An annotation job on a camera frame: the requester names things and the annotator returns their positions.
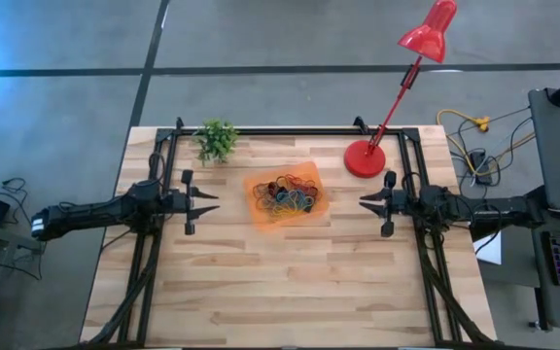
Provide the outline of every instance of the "wooden tabletop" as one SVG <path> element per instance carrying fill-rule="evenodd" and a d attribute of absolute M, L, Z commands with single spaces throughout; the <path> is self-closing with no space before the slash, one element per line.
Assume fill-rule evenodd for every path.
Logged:
<path fill-rule="evenodd" d="M 417 126 L 432 184 L 457 190 L 457 179 L 440 126 Z M 148 176 L 156 127 L 131 130 L 118 194 Z M 416 242 L 410 218 L 395 216 L 395 234 L 379 236 L 382 222 L 358 205 L 376 193 L 382 175 L 352 176 L 343 165 L 358 136 L 242 136 L 228 164 L 203 167 L 197 147 L 180 137 L 172 188 L 181 169 L 219 200 L 196 206 L 220 209 L 196 222 L 186 236 L 184 219 L 165 226 L 148 346 L 418 346 L 433 344 Z M 385 170 L 403 174 L 396 137 L 381 145 Z M 314 161 L 330 200 L 323 216 L 298 226 L 258 231 L 251 224 L 243 177 L 269 168 Z M 412 158 L 412 168 L 416 164 Z M 110 227 L 105 240 L 125 231 Z M 135 237 L 126 236 L 100 257 L 82 340 L 92 338 L 123 300 Z M 470 234 L 446 233 L 444 250 L 455 297 L 484 333 L 495 337 Z M 449 334 L 441 299 L 440 319 Z M 133 312 L 137 324 L 139 304 Z"/>

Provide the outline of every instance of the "potted plant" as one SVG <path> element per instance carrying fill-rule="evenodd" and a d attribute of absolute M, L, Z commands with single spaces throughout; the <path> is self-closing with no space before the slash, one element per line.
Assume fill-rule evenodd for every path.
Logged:
<path fill-rule="evenodd" d="M 238 132 L 230 122 L 212 119 L 204 122 L 194 134 L 195 142 L 200 146 L 198 159 L 204 166 L 206 161 L 228 162 L 228 155 L 234 152 Z"/>

